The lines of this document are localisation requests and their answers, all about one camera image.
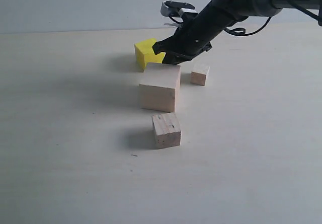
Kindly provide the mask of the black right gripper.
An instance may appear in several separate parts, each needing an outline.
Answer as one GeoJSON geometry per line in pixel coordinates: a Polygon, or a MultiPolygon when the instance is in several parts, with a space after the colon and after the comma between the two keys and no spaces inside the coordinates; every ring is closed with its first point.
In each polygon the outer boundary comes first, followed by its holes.
{"type": "Polygon", "coordinates": [[[191,61],[226,27],[235,23],[227,11],[208,4],[194,19],[184,25],[174,37],[157,41],[152,46],[155,55],[166,53],[162,64],[178,65],[191,61]]]}

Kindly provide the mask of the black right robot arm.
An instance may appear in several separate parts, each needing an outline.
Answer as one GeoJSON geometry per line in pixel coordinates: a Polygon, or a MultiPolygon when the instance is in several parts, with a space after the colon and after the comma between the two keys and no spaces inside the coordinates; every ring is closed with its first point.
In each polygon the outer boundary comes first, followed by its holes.
{"type": "Polygon", "coordinates": [[[165,53],[163,64],[177,65],[191,61],[211,49],[213,40],[222,31],[234,36],[247,36],[242,29],[229,28],[248,17],[266,17],[269,20],[282,9],[297,9],[321,23],[321,0],[211,0],[202,11],[196,12],[188,3],[165,1],[161,14],[182,21],[174,34],[156,42],[152,49],[155,54],[165,53]]]}

